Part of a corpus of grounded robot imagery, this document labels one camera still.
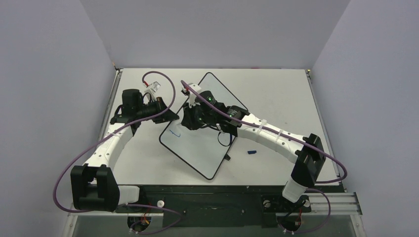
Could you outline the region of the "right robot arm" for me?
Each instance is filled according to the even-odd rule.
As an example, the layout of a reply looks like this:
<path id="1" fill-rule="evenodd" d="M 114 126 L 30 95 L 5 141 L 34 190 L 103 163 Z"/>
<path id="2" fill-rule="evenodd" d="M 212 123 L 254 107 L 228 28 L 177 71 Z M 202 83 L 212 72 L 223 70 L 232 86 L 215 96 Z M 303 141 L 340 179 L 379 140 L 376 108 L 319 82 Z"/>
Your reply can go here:
<path id="1" fill-rule="evenodd" d="M 259 143 L 284 156 L 294 164 L 291 176 L 279 196 L 279 206 L 291 211 L 308 188 L 313 188 L 326 161 L 320 137 L 302 136 L 281 130 L 257 118 L 238 106 L 225 106 L 217 102 L 209 90 L 197 97 L 188 89 L 183 104 L 182 126 L 189 130 L 211 128 Z"/>

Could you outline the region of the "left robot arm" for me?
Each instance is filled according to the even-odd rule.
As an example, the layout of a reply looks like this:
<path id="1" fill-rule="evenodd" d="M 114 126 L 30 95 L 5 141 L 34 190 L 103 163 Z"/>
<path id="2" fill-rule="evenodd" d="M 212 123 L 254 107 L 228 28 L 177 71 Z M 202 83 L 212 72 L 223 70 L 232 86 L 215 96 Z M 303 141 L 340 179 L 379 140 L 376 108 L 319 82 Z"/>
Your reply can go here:
<path id="1" fill-rule="evenodd" d="M 110 120 L 106 140 L 97 146 L 94 153 L 83 165 L 75 165 L 71 172 L 73 205 L 76 210 L 113 212 L 118 206 L 128 204 L 134 212 L 142 212 L 147 207 L 147 198 L 140 194 L 138 186 L 118 185 L 113 168 L 125 148 L 134 137 L 141 122 L 150 118 L 155 124 L 179 119 L 161 97 L 144 103 L 147 92 L 126 89 Z"/>

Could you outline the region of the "black framed whiteboard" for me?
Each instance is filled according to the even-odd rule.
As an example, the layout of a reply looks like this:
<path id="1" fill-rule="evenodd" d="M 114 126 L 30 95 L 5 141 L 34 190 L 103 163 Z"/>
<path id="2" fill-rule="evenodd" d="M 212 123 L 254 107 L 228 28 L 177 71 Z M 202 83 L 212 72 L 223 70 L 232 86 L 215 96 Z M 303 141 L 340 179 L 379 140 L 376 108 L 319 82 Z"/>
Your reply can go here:
<path id="1" fill-rule="evenodd" d="M 211 72 L 196 83 L 203 90 L 209 90 L 217 101 L 226 106 L 246 106 Z M 219 167 L 228 153 L 229 141 L 234 137 L 228 134 L 218 134 L 211 128 L 189 130 L 181 125 L 183 109 L 177 112 L 180 119 L 170 122 L 159 136 L 159 142 L 174 155 L 187 163 L 205 179 L 215 177 Z"/>

